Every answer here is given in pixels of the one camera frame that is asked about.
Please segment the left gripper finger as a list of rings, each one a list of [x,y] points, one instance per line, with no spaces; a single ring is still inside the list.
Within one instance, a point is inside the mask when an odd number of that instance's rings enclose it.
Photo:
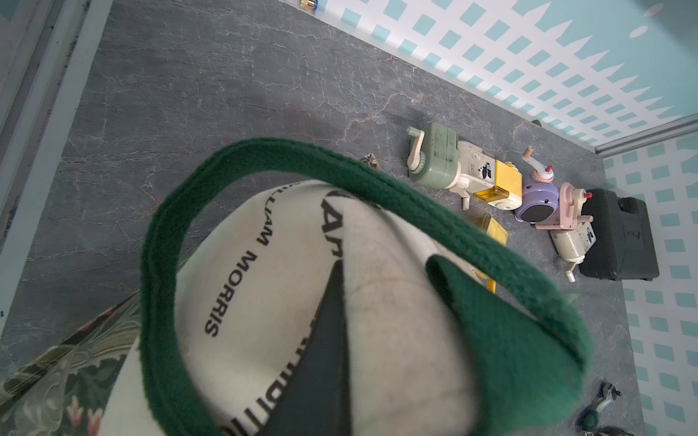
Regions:
[[[331,270],[305,351],[262,435],[350,435],[344,263]]]

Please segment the cream canvas tote bag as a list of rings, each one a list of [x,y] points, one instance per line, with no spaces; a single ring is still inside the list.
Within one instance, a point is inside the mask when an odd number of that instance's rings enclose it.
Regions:
[[[365,163],[229,145],[160,205],[139,292],[1,387],[5,435],[505,435],[593,359],[550,280]]]

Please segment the yellow crank pencil sharpener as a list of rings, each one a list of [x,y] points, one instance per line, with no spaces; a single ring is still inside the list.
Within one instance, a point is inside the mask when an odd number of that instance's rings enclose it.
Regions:
[[[472,217],[469,219],[469,222],[475,227],[477,227],[479,230],[487,234],[494,241],[501,243],[501,245],[507,244],[509,233],[490,214]],[[487,290],[495,294],[496,282],[480,270],[475,269],[474,271],[476,272],[476,276],[479,279],[485,281]]]

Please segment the green pencil sharpener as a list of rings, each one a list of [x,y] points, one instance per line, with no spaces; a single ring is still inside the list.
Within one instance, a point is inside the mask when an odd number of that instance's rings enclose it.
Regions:
[[[407,158],[409,177],[433,189],[452,186],[459,172],[456,131],[430,123],[424,129],[409,126],[411,149]]]

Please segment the beige pencil sharpener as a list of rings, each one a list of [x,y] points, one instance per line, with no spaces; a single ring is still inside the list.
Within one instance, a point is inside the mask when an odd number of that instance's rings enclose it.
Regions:
[[[448,190],[462,198],[462,209],[467,211],[473,195],[494,187],[496,160],[467,141],[458,141],[457,151],[456,177]]]

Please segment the cream crank pencil sharpener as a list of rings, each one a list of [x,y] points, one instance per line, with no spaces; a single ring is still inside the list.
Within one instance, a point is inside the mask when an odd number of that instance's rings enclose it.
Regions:
[[[585,261],[597,238],[590,223],[580,223],[572,231],[550,231],[556,252],[566,262],[565,276],[575,282],[574,269]]]

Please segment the purple pencil sharpener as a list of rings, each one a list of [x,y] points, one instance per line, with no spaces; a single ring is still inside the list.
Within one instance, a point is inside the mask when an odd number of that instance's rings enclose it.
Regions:
[[[552,165],[545,165],[533,156],[534,147],[523,153],[523,160],[532,167],[532,172],[522,180],[522,204],[514,211],[514,217],[522,223],[541,223],[559,207],[560,190],[554,185]]]

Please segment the pink pencil sharpener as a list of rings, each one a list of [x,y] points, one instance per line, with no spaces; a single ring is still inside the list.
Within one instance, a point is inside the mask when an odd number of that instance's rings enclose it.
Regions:
[[[581,223],[592,223],[591,215],[583,215],[583,205],[593,197],[585,189],[575,188],[570,183],[563,183],[559,192],[559,205],[545,221],[536,223],[538,230],[574,231]]]

